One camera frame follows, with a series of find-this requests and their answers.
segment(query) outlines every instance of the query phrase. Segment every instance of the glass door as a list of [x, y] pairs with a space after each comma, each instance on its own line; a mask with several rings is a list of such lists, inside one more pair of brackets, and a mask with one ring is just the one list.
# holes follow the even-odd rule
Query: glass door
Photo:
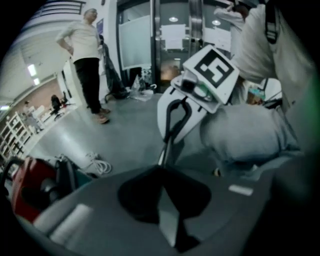
[[158, 91], [162, 93], [181, 74], [183, 63], [199, 50], [202, 15], [197, 8], [202, 7], [202, 0], [155, 0], [154, 4], [154, 64]]

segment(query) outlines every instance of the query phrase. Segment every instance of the ceiling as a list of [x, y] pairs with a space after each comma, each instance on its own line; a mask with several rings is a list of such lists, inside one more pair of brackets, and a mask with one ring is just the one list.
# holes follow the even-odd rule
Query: ceiling
[[[15, 99], [34, 85], [63, 69], [68, 53], [56, 42], [57, 31], [45, 32], [29, 37], [11, 47], [3, 59], [0, 71], [0, 95]], [[28, 65], [34, 64], [37, 75], [31, 78]]]

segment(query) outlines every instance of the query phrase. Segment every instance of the white sweater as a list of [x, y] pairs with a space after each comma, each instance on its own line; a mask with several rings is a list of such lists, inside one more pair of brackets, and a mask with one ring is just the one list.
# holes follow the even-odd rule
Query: white sweater
[[231, 57], [236, 55], [241, 48], [241, 32], [245, 21], [241, 14], [235, 11], [227, 11], [226, 9], [217, 8], [214, 15], [231, 24]]
[[86, 24], [84, 21], [71, 22], [57, 35], [55, 41], [66, 37], [70, 37], [72, 42], [73, 62], [85, 58], [100, 58], [98, 52], [100, 39], [93, 25]]

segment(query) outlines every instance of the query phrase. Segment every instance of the gray fabric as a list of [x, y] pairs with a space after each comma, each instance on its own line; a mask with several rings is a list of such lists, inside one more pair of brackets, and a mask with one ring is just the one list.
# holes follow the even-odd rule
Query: gray fabric
[[222, 106], [204, 118], [200, 137], [214, 151], [220, 171], [237, 176], [247, 175], [253, 164], [260, 166], [281, 152], [299, 151], [282, 112], [258, 105]]

